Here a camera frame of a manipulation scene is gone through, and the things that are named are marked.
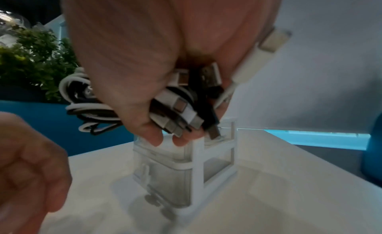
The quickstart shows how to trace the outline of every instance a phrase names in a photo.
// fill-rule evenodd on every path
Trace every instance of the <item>table surface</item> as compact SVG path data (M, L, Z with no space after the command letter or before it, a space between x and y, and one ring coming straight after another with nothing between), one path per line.
M133 143L69 158L73 184L41 234L381 233L382 189L265 131L239 131L238 174L176 217L132 178Z

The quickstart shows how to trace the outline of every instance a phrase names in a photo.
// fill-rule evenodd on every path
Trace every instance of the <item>hand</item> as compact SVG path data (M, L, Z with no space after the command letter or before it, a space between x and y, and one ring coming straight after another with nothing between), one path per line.
M63 206L72 181L61 147L16 115L0 112L0 234L37 234Z
M176 67L216 61L223 87L272 28L281 0L62 0L77 57L97 97L126 128L157 146L150 101ZM216 110L222 117L228 104ZM178 146L202 130L174 137Z

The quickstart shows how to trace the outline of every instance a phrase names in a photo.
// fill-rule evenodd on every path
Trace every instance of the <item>blue wall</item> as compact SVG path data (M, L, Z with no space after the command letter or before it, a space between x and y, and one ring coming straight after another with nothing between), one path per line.
M63 147L69 156L132 142L134 139L133 134L124 127L98 136L82 133L78 131L82 121L75 116L68 116L62 104L0 101L0 111L21 116L34 129Z

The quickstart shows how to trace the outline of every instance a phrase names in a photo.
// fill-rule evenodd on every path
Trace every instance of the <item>plastic storage box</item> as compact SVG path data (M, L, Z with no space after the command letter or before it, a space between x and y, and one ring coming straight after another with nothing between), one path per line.
M177 215L193 212L214 190L236 173L235 119L223 119L221 137L201 138L176 147L164 135L159 147L134 139L134 179Z

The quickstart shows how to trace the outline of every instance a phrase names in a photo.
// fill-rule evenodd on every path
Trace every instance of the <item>green leaves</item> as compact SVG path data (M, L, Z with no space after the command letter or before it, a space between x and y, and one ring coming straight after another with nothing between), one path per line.
M38 28L13 28L17 43L0 46L0 85L40 88L48 102L59 102L60 81L74 72L77 59L68 39Z

